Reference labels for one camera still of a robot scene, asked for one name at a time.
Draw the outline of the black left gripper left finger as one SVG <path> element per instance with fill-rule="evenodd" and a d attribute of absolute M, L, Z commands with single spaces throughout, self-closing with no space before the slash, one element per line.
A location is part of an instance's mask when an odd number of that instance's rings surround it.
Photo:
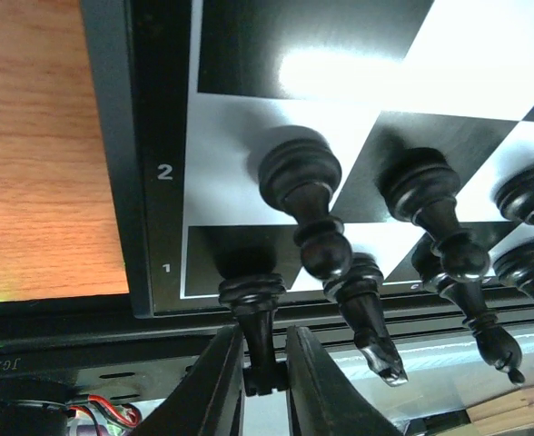
<path fill-rule="evenodd" d="M 243 336 L 223 327 L 171 395 L 133 435 L 240 435 Z"/>

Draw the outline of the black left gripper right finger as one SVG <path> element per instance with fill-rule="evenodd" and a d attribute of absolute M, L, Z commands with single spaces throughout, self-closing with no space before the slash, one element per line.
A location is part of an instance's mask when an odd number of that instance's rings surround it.
<path fill-rule="evenodd" d="M 399 435 L 354 388 L 307 327 L 287 329 L 291 435 Z"/>

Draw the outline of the black knight piece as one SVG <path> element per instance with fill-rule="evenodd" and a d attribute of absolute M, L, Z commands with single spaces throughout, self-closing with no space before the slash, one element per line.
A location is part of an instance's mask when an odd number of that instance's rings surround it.
<path fill-rule="evenodd" d="M 384 276 L 375 259 L 355 253 L 344 275 L 327 281 L 323 293 L 338 305 L 344 321 L 353 330 L 353 342 L 369 369 L 391 387 L 408 381 L 407 373 L 388 332 L 379 293 Z"/>

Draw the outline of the black bishop piece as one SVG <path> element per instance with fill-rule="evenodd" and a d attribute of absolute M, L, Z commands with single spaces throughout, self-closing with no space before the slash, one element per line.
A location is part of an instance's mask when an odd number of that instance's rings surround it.
<path fill-rule="evenodd" d="M 431 239 L 421 237 L 411 255 L 411 264 L 418 273 L 426 292 L 455 304 L 465 315 L 463 326 L 472 332 L 482 360 L 499 372 L 508 375 L 516 386 L 525 382 L 519 370 L 522 351 L 518 342 L 498 324 L 495 311 L 488 308 L 480 282 L 456 282 L 440 265 L 440 259 L 431 252 Z"/>

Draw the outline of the black pawn piece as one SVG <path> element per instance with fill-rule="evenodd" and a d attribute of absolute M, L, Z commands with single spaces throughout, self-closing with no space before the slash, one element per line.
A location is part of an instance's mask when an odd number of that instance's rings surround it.
<path fill-rule="evenodd" d="M 341 164 L 330 147 L 307 138 L 277 145 L 258 170 L 262 199 L 297 222 L 293 241 L 302 267 L 324 282 L 345 274 L 352 262 L 343 221 L 330 213 L 341 177 Z"/>
<path fill-rule="evenodd" d="M 534 164 L 508 179 L 495 193 L 494 202 L 505 219 L 534 226 Z"/>
<path fill-rule="evenodd" d="M 433 148 L 403 151 L 381 174 L 378 188 L 391 216 L 422 228 L 445 273 L 458 282 L 476 282 L 490 257 L 456 214 L 460 176 Z"/>

